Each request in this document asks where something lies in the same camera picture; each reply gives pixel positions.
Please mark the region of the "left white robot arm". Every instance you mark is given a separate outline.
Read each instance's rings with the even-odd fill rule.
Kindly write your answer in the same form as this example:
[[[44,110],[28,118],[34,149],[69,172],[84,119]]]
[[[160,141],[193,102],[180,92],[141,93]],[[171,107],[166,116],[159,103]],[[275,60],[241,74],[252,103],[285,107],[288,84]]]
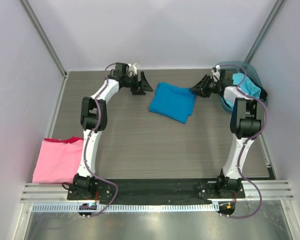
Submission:
[[[153,92],[145,73],[138,73],[137,63],[116,62],[105,77],[102,86],[81,102],[80,125],[83,129],[83,148],[77,173],[68,190],[68,199],[90,200],[97,195],[98,178],[95,176],[96,156],[100,138],[108,124],[107,104],[122,88],[128,88],[132,95],[143,96]]]

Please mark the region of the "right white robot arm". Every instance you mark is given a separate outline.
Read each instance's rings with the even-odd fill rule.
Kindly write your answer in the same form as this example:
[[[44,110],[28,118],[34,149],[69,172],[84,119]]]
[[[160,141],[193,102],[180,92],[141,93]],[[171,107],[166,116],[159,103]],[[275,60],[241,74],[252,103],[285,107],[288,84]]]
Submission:
[[[213,67],[199,83],[190,88],[198,97],[208,98],[218,94],[232,105],[230,131],[232,143],[227,161],[214,183],[199,183],[201,198],[243,198],[243,166],[255,139],[266,125],[267,107],[262,100],[243,91],[239,83],[234,83],[231,65]]]

